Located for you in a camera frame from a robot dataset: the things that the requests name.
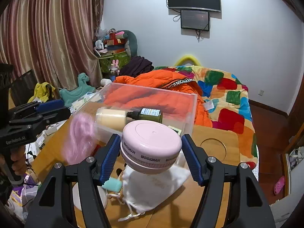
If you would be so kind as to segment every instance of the wooden tabletop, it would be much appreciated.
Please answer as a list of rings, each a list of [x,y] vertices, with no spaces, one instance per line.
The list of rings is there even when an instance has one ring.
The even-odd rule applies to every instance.
[[[88,102],[81,111],[95,115],[99,107],[101,107],[99,103]],[[67,165],[62,154],[62,148],[69,131],[71,119],[72,117],[49,139],[32,163],[32,167],[41,182],[56,162],[63,162],[64,165]],[[238,137],[234,132],[194,125],[192,139],[197,146],[203,147],[209,156],[215,156],[226,164],[238,165],[240,163]],[[122,157],[118,157],[114,165],[112,177],[116,177],[117,168],[124,169],[124,163]],[[216,227],[222,227],[224,224],[229,188],[229,183],[225,183]],[[119,218],[129,214],[129,209],[126,205],[120,205],[114,199],[108,200],[105,211],[112,227],[188,228],[194,218],[203,190],[204,188],[198,186],[197,182],[193,181],[190,176],[173,195],[154,210],[140,216],[140,218],[118,222]],[[75,214],[78,226],[81,228],[85,227],[81,211],[75,208]]]

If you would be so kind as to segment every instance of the yellow cloth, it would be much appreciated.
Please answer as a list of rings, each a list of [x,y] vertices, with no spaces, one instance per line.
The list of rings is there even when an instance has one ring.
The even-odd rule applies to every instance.
[[[34,96],[32,96],[29,100],[28,103],[32,102],[34,100],[34,98],[39,98],[42,102],[46,102],[49,99],[49,93],[48,90],[46,88],[47,84],[50,85],[50,83],[48,82],[43,82],[42,84],[37,83],[35,86],[35,90],[34,90]],[[55,87],[52,87],[52,97],[54,97],[54,91],[55,91]]]

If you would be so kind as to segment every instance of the pink round container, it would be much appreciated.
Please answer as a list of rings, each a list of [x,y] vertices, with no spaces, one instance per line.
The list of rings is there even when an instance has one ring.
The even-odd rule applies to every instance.
[[[145,174],[158,174],[175,162],[181,150],[181,139],[166,125],[137,120],[124,127],[120,148],[131,168]]]

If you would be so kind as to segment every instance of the green box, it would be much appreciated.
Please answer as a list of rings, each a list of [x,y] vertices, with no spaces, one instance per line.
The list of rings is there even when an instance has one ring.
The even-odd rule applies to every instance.
[[[129,57],[126,51],[123,51],[117,54],[106,54],[98,59],[101,72],[108,73],[111,71],[111,63],[113,60],[118,60],[118,66],[121,69],[131,60],[131,57]]]

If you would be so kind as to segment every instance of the bottle label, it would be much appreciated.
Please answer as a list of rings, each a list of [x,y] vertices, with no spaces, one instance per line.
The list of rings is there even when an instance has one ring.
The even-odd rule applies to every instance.
[[[149,116],[159,116],[161,110],[156,110],[156,109],[148,109],[148,108],[143,108],[140,112],[141,115],[149,115]]]

